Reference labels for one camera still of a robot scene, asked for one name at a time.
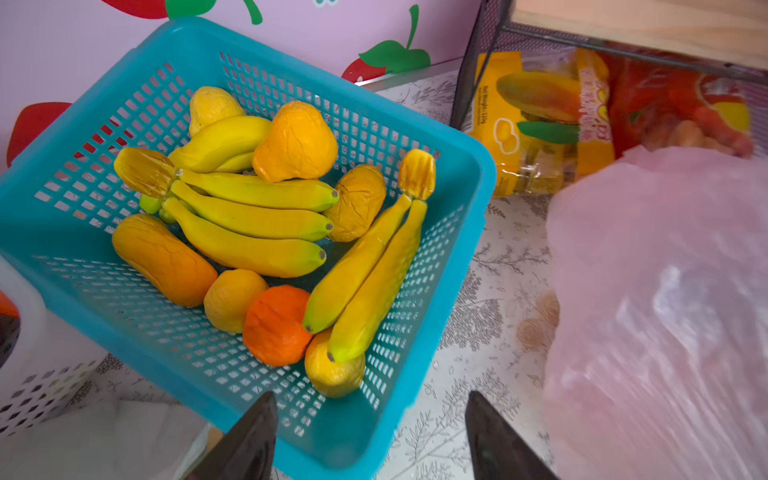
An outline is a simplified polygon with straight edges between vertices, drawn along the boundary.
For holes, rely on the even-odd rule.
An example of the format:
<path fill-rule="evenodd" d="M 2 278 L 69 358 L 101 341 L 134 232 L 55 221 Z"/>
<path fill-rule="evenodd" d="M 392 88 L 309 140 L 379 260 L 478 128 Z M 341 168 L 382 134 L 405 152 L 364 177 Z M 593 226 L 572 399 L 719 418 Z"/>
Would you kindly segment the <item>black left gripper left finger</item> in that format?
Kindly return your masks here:
<path fill-rule="evenodd" d="M 277 440 L 278 409 L 268 391 L 204 456 L 185 478 L 188 480 L 269 479 Z"/>

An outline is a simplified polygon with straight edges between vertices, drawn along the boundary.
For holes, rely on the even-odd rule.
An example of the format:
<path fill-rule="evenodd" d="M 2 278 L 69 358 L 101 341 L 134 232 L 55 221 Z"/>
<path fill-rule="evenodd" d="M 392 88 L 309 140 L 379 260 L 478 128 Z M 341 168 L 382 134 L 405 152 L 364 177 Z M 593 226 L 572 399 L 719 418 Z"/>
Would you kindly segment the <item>pink plastic grocery bag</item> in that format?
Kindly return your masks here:
<path fill-rule="evenodd" d="M 767 475 L 767 164 L 641 148 L 556 194 L 544 418 L 563 479 Z"/>

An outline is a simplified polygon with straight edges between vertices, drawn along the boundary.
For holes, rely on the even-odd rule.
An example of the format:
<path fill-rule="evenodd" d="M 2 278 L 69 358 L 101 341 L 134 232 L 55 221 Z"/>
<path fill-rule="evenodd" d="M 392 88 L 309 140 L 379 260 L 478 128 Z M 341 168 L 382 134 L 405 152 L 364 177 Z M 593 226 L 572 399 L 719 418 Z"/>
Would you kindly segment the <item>brown toy pear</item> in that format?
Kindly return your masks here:
<path fill-rule="evenodd" d="M 334 224 L 329 238 L 347 243 L 360 238 L 372 225 L 384 203 L 386 184 L 377 168 L 359 165 L 341 178 L 336 190 L 339 201 L 324 215 Z"/>

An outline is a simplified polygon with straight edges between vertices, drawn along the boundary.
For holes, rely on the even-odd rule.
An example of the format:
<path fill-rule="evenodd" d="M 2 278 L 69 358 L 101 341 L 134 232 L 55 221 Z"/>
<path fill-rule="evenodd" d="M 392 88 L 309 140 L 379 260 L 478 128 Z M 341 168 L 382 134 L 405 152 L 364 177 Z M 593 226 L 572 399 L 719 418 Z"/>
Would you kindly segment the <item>small yellow toy lemon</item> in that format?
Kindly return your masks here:
<path fill-rule="evenodd" d="M 240 334 L 250 305 L 267 289 L 267 282 L 253 271 L 227 270 L 219 275 L 206 293 L 206 317 L 218 330 Z"/>

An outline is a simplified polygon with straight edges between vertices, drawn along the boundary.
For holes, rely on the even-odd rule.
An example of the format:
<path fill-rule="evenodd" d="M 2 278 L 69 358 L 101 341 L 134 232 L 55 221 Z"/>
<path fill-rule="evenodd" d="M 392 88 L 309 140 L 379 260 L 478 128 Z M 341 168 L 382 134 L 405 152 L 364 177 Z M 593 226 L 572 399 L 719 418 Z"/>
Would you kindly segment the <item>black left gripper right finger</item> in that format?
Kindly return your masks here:
<path fill-rule="evenodd" d="M 475 479 L 558 479 L 479 391 L 469 393 L 465 424 Z"/>

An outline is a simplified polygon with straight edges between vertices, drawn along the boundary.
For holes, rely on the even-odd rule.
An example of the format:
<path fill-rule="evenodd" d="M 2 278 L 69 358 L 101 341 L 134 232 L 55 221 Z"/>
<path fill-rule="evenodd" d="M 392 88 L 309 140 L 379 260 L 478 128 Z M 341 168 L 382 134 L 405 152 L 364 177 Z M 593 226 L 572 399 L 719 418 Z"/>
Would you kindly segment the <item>orange toy papaya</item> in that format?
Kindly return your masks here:
<path fill-rule="evenodd" d="M 120 258 L 182 307 L 201 306 L 218 278 L 207 260 L 148 214 L 123 220 L 112 235 L 112 244 Z"/>

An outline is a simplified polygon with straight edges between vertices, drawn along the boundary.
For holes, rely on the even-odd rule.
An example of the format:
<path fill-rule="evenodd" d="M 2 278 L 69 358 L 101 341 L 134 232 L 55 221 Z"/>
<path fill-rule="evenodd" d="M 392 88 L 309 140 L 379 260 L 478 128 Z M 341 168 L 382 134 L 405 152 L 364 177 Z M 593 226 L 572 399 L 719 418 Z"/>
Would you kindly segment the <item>yellow snack packets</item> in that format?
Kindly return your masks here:
<path fill-rule="evenodd" d="M 478 59 L 470 135 L 490 152 L 494 195 L 549 195 L 636 146 L 755 151 L 730 78 L 582 48 Z"/>

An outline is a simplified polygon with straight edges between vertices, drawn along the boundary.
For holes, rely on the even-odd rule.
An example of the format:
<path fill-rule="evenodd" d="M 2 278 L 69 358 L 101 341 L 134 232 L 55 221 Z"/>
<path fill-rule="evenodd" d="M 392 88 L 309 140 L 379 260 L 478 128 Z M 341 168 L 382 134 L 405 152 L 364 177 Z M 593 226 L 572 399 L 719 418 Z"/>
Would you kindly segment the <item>toy orange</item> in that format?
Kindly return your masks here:
<path fill-rule="evenodd" d="M 268 288 L 249 307 L 243 343 L 261 363 L 294 365 L 303 359 L 313 338 L 302 327 L 310 294 L 291 285 Z"/>

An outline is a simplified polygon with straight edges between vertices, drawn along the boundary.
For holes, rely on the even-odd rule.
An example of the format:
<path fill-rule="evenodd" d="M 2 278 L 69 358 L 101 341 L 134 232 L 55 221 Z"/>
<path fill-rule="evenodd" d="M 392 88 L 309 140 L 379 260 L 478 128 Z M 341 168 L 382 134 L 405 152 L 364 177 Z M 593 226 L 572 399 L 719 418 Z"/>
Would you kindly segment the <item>yellow toy banana pair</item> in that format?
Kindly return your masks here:
<path fill-rule="evenodd" d="M 396 203 L 312 291 L 304 329 L 331 336 L 327 356 L 343 363 L 365 353 L 387 316 L 418 251 L 427 200 L 436 187 L 432 154 L 413 149 L 400 164 Z"/>

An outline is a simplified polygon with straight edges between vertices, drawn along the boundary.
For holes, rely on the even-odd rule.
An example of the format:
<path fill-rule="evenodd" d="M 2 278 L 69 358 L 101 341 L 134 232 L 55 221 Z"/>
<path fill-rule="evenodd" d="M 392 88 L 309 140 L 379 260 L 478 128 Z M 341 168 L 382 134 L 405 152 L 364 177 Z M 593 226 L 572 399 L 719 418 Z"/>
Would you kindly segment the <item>yellow toy banana bunch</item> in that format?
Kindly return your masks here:
<path fill-rule="evenodd" d="M 254 151 L 272 121 L 230 116 L 199 128 L 168 156 L 126 147 L 114 168 L 131 189 L 160 200 L 189 242 L 215 262 L 301 277 L 327 260 L 319 242 L 334 225 L 324 212 L 339 193 L 322 177 L 269 183 L 257 176 Z"/>

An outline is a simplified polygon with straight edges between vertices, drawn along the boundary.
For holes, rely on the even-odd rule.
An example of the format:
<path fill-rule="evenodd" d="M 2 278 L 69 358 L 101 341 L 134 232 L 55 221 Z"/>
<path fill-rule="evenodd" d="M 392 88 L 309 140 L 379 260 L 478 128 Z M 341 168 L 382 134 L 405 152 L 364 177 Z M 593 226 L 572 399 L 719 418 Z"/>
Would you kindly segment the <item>white canvas tote bag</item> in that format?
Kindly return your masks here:
<path fill-rule="evenodd" d="M 210 424 L 182 405 L 117 401 L 1 440 L 3 479 L 179 479 Z"/>

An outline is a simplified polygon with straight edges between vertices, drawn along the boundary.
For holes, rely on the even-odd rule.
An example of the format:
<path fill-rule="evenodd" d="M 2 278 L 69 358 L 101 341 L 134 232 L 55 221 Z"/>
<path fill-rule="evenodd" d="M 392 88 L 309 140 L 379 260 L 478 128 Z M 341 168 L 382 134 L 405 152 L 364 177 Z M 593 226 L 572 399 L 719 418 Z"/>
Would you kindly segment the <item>white plastic basket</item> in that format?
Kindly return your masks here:
<path fill-rule="evenodd" d="M 1 319 L 1 435 L 9 437 L 59 415 L 107 352 L 48 310 L 6 260 L 1 293 L 19 313 Z"/>

